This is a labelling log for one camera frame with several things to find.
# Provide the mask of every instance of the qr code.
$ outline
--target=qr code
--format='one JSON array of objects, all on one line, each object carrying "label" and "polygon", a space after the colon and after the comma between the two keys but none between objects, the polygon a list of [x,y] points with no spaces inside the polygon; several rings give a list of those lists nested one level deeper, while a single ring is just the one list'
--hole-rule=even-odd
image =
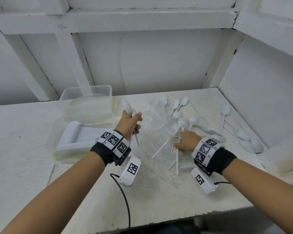
[{"label": "qr code", "polygon": [[120,145],[118,145],[118,147],[117,147],[118,151],[121,153],[125,153],[127,148],[128,147],[123,142],[121,142]]},{"label": "qr code", "polygon": [[105,132],[103,135],[101,135],[100,137],[103,138],[103,139],[107,139],[109,136],[111,135],[110,132]]},{"label": "qr code", "polygon": [[197,175],[195,179],[200,185],[202,185],[204,183],[204,180],[200,175]]},{"label": "qr code", "polygon": [[195,156],[195,159],[197,161],[199,161],[200,163],[203,163],[204,159],[205,159],[205,155],[201,154],[200,152],[197,153],[197,155]]},{"label": "qr code", "polygon": [[207,153],[208,153],[208,151],[211,149],[211,147],[209,147],[208,145],[206,145],[206,144],[203,144],[201,147],[200,147],[200,151],[203,153],[203,154],[205,154],[205,155],[207,155]]},{"label": "qr code", "polygon": [[117,138],[116,136],[112,135],[107,141],[110,142],[112,145],[116,145],[117,142],[119,141],[119,138]]},{"label": "qr code", "polygon": [[217,144],[217,142],[213,141],[212,139],[208,139],[205,143],[209,144],[212,147]]},{"label": "qr code", "polygon": [[133,163],[130,163],[127,171],[134,175],[134,174],[136,174],[137,169],[138,169],[138,166],[136,166]]}]

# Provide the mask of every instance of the human arm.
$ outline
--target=human arm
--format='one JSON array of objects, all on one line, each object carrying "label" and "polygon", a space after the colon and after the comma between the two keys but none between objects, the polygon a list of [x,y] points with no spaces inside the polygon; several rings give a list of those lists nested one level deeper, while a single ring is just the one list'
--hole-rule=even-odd
[{"label": "human arm", "polygon": [[[116,130],[129,139],[134,129],[139,133],[141,115],[130,118],[123,112]],[[30,201],[1,234],[60,234],[104,169],[102,158],[88,152]]]},{"label": "human arm", "polygon": [[[201,139],[190,131],[181,138],[176,147],[187,151],[193,151]],[[217,155],[223,158],[227,153]],[[238,158],[222,167],[220,174],[281,229],[293,233],[293,186]]]}]

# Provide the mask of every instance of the white table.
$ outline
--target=white table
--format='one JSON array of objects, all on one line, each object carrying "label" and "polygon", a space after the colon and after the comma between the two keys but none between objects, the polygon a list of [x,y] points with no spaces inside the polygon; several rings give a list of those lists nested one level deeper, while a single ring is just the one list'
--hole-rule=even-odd
[{"label": "white table", "polygon": [[[148,100],[159,98],[162,94],[127,95],[125,98],[137,111],[143,111]],[[211,127],[219,126],[219,105],[228,103],[217,88],[167,92],[166,95],[168,100],[188,96]],[[113,101],[115,116],[120,118],[121,97],[113,97]],[[187,118],[195,115],[190,105],[182,107],[180,111]],[[236,112],[231,108],[228,119],[234,113]],[[0,230],[47,183],[51,183],[71,167],[70,164],[58,161],[54,164],[51,155],[44,149],[51,125],[60,116],[57,102],[0,106],[0,202],[5,203],[0,208]],[[227,138],[227,149],[244,161],[263,169],[255,154],[242,149],[228,131],[224,130],[224,135]],[[119,173],[119,169],[114,165],[106,167],[63,233],[100,233],[127,228],[124,198],[109,176],[110,173]],[[35,172],[31,179],[29,177],[33,170]],[[225,180],[219,174],[213,176],[219,181]],[[190,173],[181,173],[177,185],[174,188],[146,166],[142,166],[134,185],[124,188],[132,227],[251,206],[246,198],[228,184],[221,184],[210,195],[204,194]]]}]

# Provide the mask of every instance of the black cable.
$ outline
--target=black cable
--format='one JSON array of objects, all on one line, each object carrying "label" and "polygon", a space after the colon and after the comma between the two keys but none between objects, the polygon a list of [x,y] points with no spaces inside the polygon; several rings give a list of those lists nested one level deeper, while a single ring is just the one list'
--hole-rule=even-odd
[{"label": "black cable", "polygon": [[121,188],[121,186],[117,182],[117,180],[113,177],[113,176],[115,176],[115,177],[119,178],[119,176],[116,175],[116,174],[113,174],[113,173],[110,173],[110,176],[113,178],[113,180],[116,182],[116,184],[118,185],[118,187],[121,189],[121,192],[122,192],[122,194],[124,196],[124,199],[125,199],[125,202],[126,202],[126,206],[127,206],[127,210],[128,210],[128,232],[127,233],[129,234],[129,231],[130,231],[130,211],[129,211],[129,205],[128,205],[128,202],[127,202],[127,199],[126,199],[126,196],[125,196],[125,193],[124,193],[123,189]]},{"label": "black cable", "polygon": [[214,184],[217,185],[219,183],[226,183],[226,184],[231,184],[230,182],[215,182]]}]

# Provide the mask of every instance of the plastic container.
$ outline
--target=plastic container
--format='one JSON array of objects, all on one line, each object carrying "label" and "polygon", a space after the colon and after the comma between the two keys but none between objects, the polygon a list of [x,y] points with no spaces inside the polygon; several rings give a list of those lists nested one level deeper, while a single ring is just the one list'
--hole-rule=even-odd
[{"label": "plastic container", "polygon": [[62,136],[66,125],[69,122],[77,121],[84,125],[92,125],[92,126],[104,126],[104,127],[116,127],[116,120],[114,118],[114,114],[112,112],[100,111],[92,115],[72,115],[72,116],[63,116],[56,119],[51,127],[51,131],[48,137],[48,140],[45,144],[45,148],[47,151],[52,153],[53,157],[56,160],[61,160],[63,162],[76,162],[81,159],[87,151],[79,151],[78,153],[62,153],[55,154],[54,151],[57,148],[59,140]]},{"label": "plastic container", "polygon": [[112,87],[109,85],[67,88],[59,100],[59,108],[68,116],[112,112],[112,107]]}]

